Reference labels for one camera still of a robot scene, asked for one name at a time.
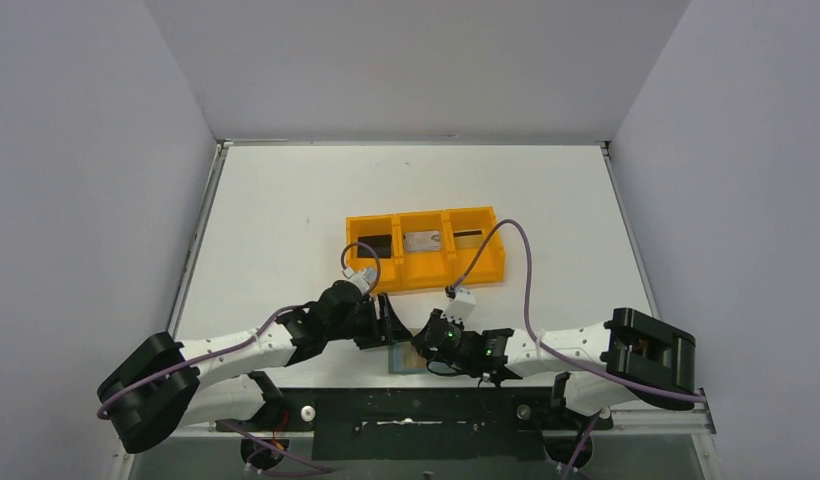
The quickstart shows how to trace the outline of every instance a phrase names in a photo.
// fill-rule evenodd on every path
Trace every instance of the yellow storage tray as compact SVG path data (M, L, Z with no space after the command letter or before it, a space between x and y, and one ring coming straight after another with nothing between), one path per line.
M372 246L381 260L381 280L375 292L442 288L469 267L478 247L496 224L492 207L396 213L345 220L348 243ZM348 251L355 270L374 267L360 248ZM487 245L465 284L504 280L504 246L498 233Z

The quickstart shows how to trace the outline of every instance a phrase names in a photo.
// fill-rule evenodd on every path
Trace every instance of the gray wall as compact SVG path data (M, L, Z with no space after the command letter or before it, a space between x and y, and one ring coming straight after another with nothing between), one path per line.
M608 140L689 0L146 0L219 138Z
M611 153L728 478L820 478L820 0L693 0Z
M0 479L104 476L95 389L166 324L212 154L140 0L0 1Z

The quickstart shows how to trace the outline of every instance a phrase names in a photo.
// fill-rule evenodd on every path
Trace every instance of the white table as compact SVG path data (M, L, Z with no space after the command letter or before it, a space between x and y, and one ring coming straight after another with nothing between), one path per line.
M177 339L260 324L280 306L318 298L340 278L345 218L492 205L527 230L535 329L650 313L599 146L231 146L184 295ZM468 329L522 328L525 253L501 230L503 284L475 288ZM442 291L391 295L409 328L444 308ZM470 378L388 373L386 348L333 342L322 355L267 371L279 387L475 386ZM505 386L550 385L553 374Z

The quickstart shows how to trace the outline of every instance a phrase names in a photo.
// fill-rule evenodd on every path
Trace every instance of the metal frame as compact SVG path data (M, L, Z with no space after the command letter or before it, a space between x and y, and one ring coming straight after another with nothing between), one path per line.
M210 174L207 180L207 186L204 191L202 199L201 211L198 218L198 223L195 229L195 234L192 243L189 247L189 252L183 269L183 276L180 286L178 288L177 297L175 298L172 307L172 313L169 320L168 331L172 336L175 336L180 325L180 319L183 314L183 307L185 305L186 296L189 293L189 286L192 281L192 275L195 271L195 264L198 260L198 255L201 250L201 243L204 238L204 232L207 228L210 212L213 207L213 200L218 190L221 174L224 169L224 163L227 158L228 150L231 146L270 146L270 145L591 145L596 144L601 148L604 156L607 173L610 179L611 186L616 197L616 202L619 205L619 211L622 215L622 221L628 233L628 239L631 242L631 249L634 252L634 257L637 262L637 267L640 271L640 278L642 279L643 288L645 289L646 298L652 310L652 315L660 318L657 304L652 294L651 284L649 283L648 275L646 273L645 265L643 264L640 251L637 246L636 238L630 228L630 222L625 211L622 198L619 195L619 189L616 184L616 178L613 173L610 153L608 151L607 142L549 142L548 138L542 137L525 137L525 138L488 138L488 137L461 137L460 135L431 135L429 137L413 137L405 140L379 140L379 139L324 139L319 141L309 139L283 138L283 139L266 139L266 140L224 140L219 141L216 148L216 153L213 158ZM663 410L615 410L614 411L615 426L612 430L595 432L595 435L690 435L695 446L696 455L702 469L702 474L707 480L722 480L722 472L719 465L719 457L716 453L716 448L713 442L712 435L716 433L713 424L713 418L707 407L696 408L689 412L670 412ZM545 432L547 436L557 435L571 435L573 432ZM306 438L312 437L312 433L308 432L291 432L280 435L283 438ZM214 437L219 436L238 436L237 434L217 432L212 427L190 426L176 430L172 437ZM114 463L110 471L109 480L127 480L130 476L130 471L133 465L134 455L124 452L124 449L119 447L119 451L114 455Z

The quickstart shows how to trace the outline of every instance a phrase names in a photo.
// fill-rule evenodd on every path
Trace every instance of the metal bolt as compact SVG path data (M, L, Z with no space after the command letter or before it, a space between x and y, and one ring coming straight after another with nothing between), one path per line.
M529 420L531 418L531 407L524 404L516 407L516 418L519 420Z
M310 405L306 405L301 409L301 420L305 422L312 422L316 418L316 409Z

